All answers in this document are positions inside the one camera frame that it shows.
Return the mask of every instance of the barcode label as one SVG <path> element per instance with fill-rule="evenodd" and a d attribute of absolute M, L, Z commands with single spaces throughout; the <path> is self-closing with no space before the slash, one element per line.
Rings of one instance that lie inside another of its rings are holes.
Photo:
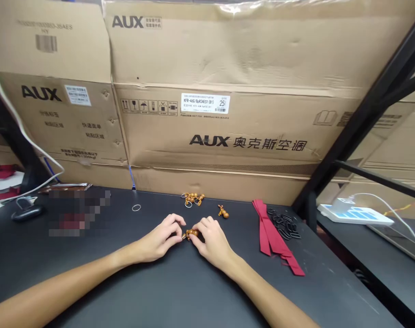
<path fill-rule="evenodd" d="M 55 36 L 36 34 L 36 49 L 42 52 L 57 52 L 57 38 Z"/>
<path fill-rule="evenodd" d="M 90 106 L 88 90 L 85 87 L 65 85 L 66 93 L 73 105 Z"/>
<path fill-rule="evenodd" d="M 182 93 L 181 112 L 229 113 L 230 96 Z"/>

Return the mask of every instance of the power strip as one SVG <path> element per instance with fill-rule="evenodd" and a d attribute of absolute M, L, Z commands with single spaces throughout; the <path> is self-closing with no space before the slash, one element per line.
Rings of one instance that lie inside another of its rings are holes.
<path fill-rule="evenodd" d="M 332 205 L 321 204 L 318 210 L 322 215 L 328 217 L 333 222 L 339 223 L 353 223 L 353 224 L 372 224 L 390 226 L 394 223 L 391 219 L 376 212 L 369 207 L 350 207 L 344 211 L 331 211 Z"/>

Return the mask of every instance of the hand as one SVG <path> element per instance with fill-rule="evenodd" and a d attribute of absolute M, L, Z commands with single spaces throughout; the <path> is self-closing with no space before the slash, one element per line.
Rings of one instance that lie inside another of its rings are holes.
<path fill-rule="evenodd" d="M 169 214 L 161 224 L 140 240 L 117 250 L 120 265 L 153 262 L 164 256 L 171 246 L 182 241 L 182 229 L 179 223 L 186 225 L 180 215 Z M 168 238 L 174 232 L 176 236 Z"/>
<path fill-rule="evenodd" d="M 194 235 L 189 235 L 189 238 L 200 254 L 218 269 L 224 272 L 238 258 L 238 255 L 236 255 L 227 242 L 226 235 L 220 224 L 211 216 L 202 218 L 193 229 L 199 230 L 203 234 L 206 243 L 201 242 Z"/>

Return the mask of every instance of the black table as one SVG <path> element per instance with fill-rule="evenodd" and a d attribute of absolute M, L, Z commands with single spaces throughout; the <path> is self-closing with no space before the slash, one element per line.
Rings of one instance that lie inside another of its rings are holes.
<path fill-rule="evenodd" d="M 415 327 L 415 260 L 364 225 L 332 222 L 317 214 L 318 224 L 337 240 L 364 267 L 373 280 L 392 298 L 396 315 Z M 409 236 L 407 229 L 394 219 L 395 226 Z M 406 220 L 415 231 L 415 220 Z"/>
<path fill-rule="evenodd" d="M 64 214 L 79 212 L 79 199 L 40 196 L 37 203 L 47 213 L 23 224 L 10 220 L 14 203 L 0 208 L 0 302 L 141 238 L 169 213 L 182 215 L 192 227 L 203 216 L 215 217 L 217 204 L 222 204 L 230 218 L 219 218 L 219 222 L 231 247 L 322 327 L 400 327 L 301 222 L 302 239 L 287 245 L 306 277 L 294 276 L 278 256 L 259 251 L 258 215 L 251 203 L 206 198 L 201 207 L 187 209 L 175 195 L 99 187 L 88 192 L 104 194 L 104 190 L 111 191 L 110 204 L 100 207 L 91 228 L 80 237 L 49 237 L 49 229 Z M 135 204 L 142 209 L 133 212 Z M 293 215 L 289 207 L 272 207 Z M 266 327 L 267 323 L 235 283 L 184 241 L 154 263 L 132 266 L 110 277 L 50 326 L 244 328 Z"/>

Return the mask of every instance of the white cable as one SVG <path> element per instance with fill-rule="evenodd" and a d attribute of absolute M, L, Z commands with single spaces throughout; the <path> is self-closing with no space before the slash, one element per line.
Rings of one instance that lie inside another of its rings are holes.
<path fill-rule="evenodd" d="M 27 135 L 27 133 L 24 130 L 24 125 L 22 124 L 21 118 L 18 115 L 17 111 L 15 110 L 15 107 L 13 107 L 12 103 L 10 102 L 10 100 L 8 99 L 8 97 L 6 96 L 6 94 L 4 93 L 3 88 L 1 87 L 0 84 L 0 97 L 1 99 L 3 99 L 4 104 L 7 106 L 7 108 L 10 110 L 10 112 L 12 113 L 12 115 L 15 117 L 16 122 L 18 123 L 18 126 L 20 127 L 21 133 L 24 136 L 24 138 L 40 153 L 42 153 L 44 156 L 48 157 L 54 164 L 56 164 L 62 171 L 53 175 L 51 178 L 49 178 L 46 182 L 44 182 L 43 184 L 41 184 L 39 187 L 34 188 L 33 190 L 27 191 L 26 193 L 23 193 L 21 195 L 15 196 L 15 197 L 10 197 L 10 198 L 6 198 L 3 200 L 0 200 L 0 202 L 5 202 L 8 200 L 12 200 L 12 199 L 16 199 L 28 194 L 31 194 L 32 192 L 35 192 L 37 190 L 39 190 L 42 187 L 45 187 L 51 180 L 53 180 L 55 177 L 61 175 L 62 173 L 65 172 L 65 169 L 63 168 L 62 165 L 60 165 L 54 158 L 52 158 L 49 154 L 47 154 L 46 151 L 44 151 L 41 147 L 39 147 L 37 144 L 35 144 Z"/>
<path fill-rule="evenodd" d="M 358 193 L 358 194 L 354 194 L 351 195 L 350 197 L 355 197 L 356 195 L 370 195 L 370 196 L 374 196 L 376 198 L 379 198 L 385 205 L 388 206 L 388 208 L 391 210 L 391 212 L 394 213 L 395 216 L 397 216 L 397 218 L 406 226 L 406 228 L 408 228 L 409 232 L 412 234 L 412 236 L 414 236 L 415 238 L 415 232 L 411 229 L 411 227 L 405 222 L 403 221 L 403 219 L 392 209 L 392 207 L 390 205 L 388 205 L 388 203 L 386 201 L 384 201 L 382 198 L 380 198 L 379 196 L 376 196 L 375 194 L 368 194 L 368 193 Z"/>

